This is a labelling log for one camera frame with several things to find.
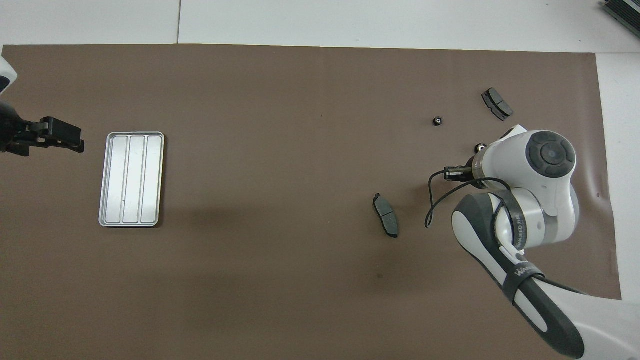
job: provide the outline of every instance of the black nut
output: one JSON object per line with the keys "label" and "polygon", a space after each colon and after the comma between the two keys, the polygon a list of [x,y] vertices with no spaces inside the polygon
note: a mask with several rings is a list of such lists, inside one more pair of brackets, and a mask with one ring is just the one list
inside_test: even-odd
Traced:
{"label": "black nut", "polygon": [[485,144],[485,143],[481,142],[481,143],[477,144],[477,145],[476,145],[476,149],[475,149],[476,154],[477,154],[478,152],[481,152],[481,151],[482,151],[482,150],[484,150],[485,148],[486,148],[486,144]]}

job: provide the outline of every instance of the white floor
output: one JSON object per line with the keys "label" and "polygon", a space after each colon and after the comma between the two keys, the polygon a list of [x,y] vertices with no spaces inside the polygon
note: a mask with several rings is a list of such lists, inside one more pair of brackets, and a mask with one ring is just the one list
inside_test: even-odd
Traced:
{"label": "white floor", "polygon": [[622,297],[640,302],[640,39],[597,0],[0,0],[0,44],[177,42],[596,53]]}

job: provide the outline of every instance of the wire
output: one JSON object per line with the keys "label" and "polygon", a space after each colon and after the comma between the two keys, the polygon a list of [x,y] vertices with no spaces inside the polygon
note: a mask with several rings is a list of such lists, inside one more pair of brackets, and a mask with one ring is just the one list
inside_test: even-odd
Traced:
{"label": "wire", "polygon": [[429,227],[431,226],[431,222],[433,221],[433,190],[431,189],[431,181],[433,180],[434,177],[440,175],[440,174],[444,174],[446,171],[444,170],[440,170],[436,173],[434,173],[433,175],[431,175],[431,177],[429,178],[429,208],[432,209],[431,211],[431,216],[429,216],[429,214],[427,214],[427,218],[424,219],[424,227]]}
{"label": "wire", "polygon": [[500,202],[498,203],[498,206],[495,208],[495,211],[493,212],[493,216],[491,217],[491,233],[492,234],[496,233],[495,232],[495,223],[498,220],[498,214],[500,213],[500,210],[502,210],[503,208],[506,210],[506,208],[504,207],[504,202],[502,201],[502,199],[500,199]]}
{"label": "wire", "polygon": [[555,286],[557,288],[561,288],[563,290],[570,291],[572,293],[578,293],[578,294],[581,294],[581,295],[588,295],[587,293],[583,293],[582,291],[580,291],[578,289],[574,289],[571,286],[563,285],[563,284],[561,284],[559,282],[555,282],[553,280],[547,279],[546,277],[544,277],[544,276],[542,276],[540,274],[533,275],[533,277],[535,277],[537,280],[540,280],[542,282],[546,282],[549,285],[553,285],[553,286]]}
{"label": "wire", "polygon": [[453,188],[452,190],[444,194],[441,198],[439,198],[438,201],[433,203],[433,192],[431,191],[431,180],[433,180],[435,176],[440,174],[444,174],[444,170],[433,174],[429,178],[429,204],[431,205],[431,208],[429,209],[427,216],[424,218],[424,227],[427,227],[427,228],[430,227],[431,223],[433,222],[433,210],[436,208],[436,206],[438,206],[444,199],[448,198],[451,194],[453,194],[454,192],[457,192],[458,190],[466,186],[481,183],[482,181],[495,181],[496,183],[499,183],[502,186],[504,186],[507,190],[511,190],[511,187],[509,186],[509,184],[507,184],[504,180],[500,180],[496,177],[480,177],[479,179],[469,180],[466,183]]}

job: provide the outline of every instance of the brown paper mat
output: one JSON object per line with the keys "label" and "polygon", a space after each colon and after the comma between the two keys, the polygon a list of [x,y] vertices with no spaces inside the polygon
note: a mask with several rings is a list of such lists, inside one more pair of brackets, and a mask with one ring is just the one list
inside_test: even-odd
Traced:
{"label": "brown paper mat", "polygon": [[[5,46],[24,119],[86,152],[0,154],[7,359],[562,359],[458,245],[426,181],[506,129],[575,146],[582,216],[532,249],[620,298],[593,54],[231,45]],[[481,100],[495,87],[515,110]],[[441,116],[444,125],[431,119]],[[107,134],[166,135],[162,220],[98,224]],[[435,182],[436,196],[456,184]],[[400,223],[384,235],[380,192]]]}

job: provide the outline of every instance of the silver tray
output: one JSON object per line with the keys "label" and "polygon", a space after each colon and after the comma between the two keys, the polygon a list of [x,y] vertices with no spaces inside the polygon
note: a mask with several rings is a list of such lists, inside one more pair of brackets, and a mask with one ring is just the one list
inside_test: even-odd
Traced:
{"label": "silver tray", "polygon": [[150,227],[158,223],[163,157],[164,135],[160,132],[107,136],[100,225]]}

